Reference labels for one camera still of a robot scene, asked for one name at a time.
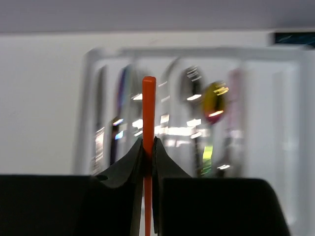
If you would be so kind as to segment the silver ornate knife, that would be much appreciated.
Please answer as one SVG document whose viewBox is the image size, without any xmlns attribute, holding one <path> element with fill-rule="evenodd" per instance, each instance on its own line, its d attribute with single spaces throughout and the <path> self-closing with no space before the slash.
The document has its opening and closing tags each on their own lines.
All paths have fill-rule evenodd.
<svg viewBox="0 0 315 236">
<path fill-rule="evenodd" d="M 105 98 L 106 90 L 104 74 L 106 73 L 103 66 L 97 75 L 96 95 L 95 95 L 95 115 L 94 115 L 94 156 L 91 160 L 91 174 L 97 175 L 102 172 L 103 157 L 104 157 L 104 131 L 105 131 Z"/>
</svg>

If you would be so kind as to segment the orange chopstick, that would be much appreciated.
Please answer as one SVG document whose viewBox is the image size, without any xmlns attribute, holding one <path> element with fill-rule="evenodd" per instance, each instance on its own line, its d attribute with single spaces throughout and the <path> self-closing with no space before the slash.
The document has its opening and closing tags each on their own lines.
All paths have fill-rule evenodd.
<svg viewBox="0 0 315 236">
<path fill-rule="evenodd" d="M 152 156 L 155 138 L 156 78 L 146 76 L 142 80 L 143 149 L 144 149 L 144 205 L 145 236 L 151 235 L 152 216 Z"/>
</svg>

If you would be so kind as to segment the iridescent purple knife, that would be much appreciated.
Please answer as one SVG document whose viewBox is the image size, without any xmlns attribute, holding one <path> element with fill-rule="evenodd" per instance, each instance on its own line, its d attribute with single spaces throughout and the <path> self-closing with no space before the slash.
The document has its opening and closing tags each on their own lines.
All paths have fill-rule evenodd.
<svg viewBox="0 0 315 236">
<path fill-rule="evenodd" d="M 109 164 L 126 154 L 129 107 L 132 90 L 132 65 L 121 70 L 115 100 L 116 116 L 112 120 Z"/>
</svg>

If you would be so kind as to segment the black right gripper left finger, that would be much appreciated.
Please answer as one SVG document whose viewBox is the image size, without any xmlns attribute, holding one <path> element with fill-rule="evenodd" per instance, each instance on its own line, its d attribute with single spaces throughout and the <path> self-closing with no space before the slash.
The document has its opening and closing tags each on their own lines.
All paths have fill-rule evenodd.
<svg viewBox="0 0 315 236">
<path fill-rule="evenodd" d="M 1 175 L 3 236 L 137 236 L 143 142 L 95 176 Z"/>
</svg>

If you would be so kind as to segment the purple bowl ornate spoon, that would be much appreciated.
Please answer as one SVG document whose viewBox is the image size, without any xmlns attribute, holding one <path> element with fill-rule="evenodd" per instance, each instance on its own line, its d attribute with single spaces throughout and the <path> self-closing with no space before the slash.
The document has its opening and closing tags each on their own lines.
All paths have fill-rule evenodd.
<svg viewBox="0 0 315 236">
<path fill-rule="evenodd" d="M 225 93 L 229 90 L 224 81 L 209 84 L 202 94 L 201 109 L 208 123 L 210 137 L 203 151 L 202 177 L 210 177 L 213 173 L 215 124 L 223 117 L 226 109 Z"/>
</svg>

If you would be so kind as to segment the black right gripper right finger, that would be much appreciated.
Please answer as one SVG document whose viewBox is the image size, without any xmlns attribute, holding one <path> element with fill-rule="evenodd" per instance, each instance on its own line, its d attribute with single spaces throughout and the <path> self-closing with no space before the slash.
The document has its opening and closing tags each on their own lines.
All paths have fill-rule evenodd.
<svg viewBox="0 0 315 236">
<path fill-rule="evenodd" d="M 189 176 L 155 138 L 154 231 L 159 236 L 287 236 L 277 195 L 257 178 Z"/>
</svg>

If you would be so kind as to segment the black patterned handle spoon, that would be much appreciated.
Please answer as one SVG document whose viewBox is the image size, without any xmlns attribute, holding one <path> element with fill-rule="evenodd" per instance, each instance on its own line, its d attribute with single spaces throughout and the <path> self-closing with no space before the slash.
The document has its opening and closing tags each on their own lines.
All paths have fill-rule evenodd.
<svg viewBox="0 0 315 236">
<path fill-rule="evenodd" d="M 195 176 L 201 177 L 202 158 L 199 151 L 199 137 L 196 124 L 200 115 L 200 100 L 202 96 L 202 74 L 197 65 L 192 65 L 183 70 L 180 78 L 180 100 L 188 106 L 191 120 L 187 126 L 191 128 L 192 156 L 194 161 Z"/>
</svg>

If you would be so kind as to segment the teal handled fork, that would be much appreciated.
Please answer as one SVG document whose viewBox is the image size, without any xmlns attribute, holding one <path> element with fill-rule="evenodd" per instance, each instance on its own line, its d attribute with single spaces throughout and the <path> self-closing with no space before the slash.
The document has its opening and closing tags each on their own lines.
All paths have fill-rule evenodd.
<svg viewBox="0 0 315 236">
<path fill-rule="evenodd" d="M 130 139 L 136 139 L 142 131 L 142 74 L 133 68 L 131 71 L 131 98 L 130 98 Z"/>
</svg>

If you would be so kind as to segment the black patterned handle fork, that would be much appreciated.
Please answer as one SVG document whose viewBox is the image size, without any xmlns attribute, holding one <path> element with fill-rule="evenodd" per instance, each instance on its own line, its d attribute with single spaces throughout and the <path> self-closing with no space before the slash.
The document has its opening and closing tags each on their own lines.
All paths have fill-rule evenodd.
<svg viewBox="0 0 315 236">
<path fill-rule="evenodd" d="M 161 83 L 158 85 L 158 98 L 161 102 L 161 115 L 160 115 L 160 128 L 159 128 L 159 138 L 164 141 L 168 135 L 168 125 L 170 117 L 170 105 L 171 105 L 171 76 L 174 70 L 177 68 L 180 62 L 180 57 L 174 58 L 166 70 L 164 71 Z"/>
</svg>

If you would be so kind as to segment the white divided cutlery tray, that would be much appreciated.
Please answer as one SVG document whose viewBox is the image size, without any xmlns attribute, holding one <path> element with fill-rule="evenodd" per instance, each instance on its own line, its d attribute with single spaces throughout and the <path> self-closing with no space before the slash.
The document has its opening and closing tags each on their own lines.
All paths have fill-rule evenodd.
<svg viewBox="0 0 315 236">
<path fill-rule="evenodd" d="M 296 172 L 304 58 L 290 47 L 92 49 L 73 172 L 101 172 L 143 136 L 145 76 L 157 80 L 155 135 L 189 175 L 279 180 Z"/>
</svg>

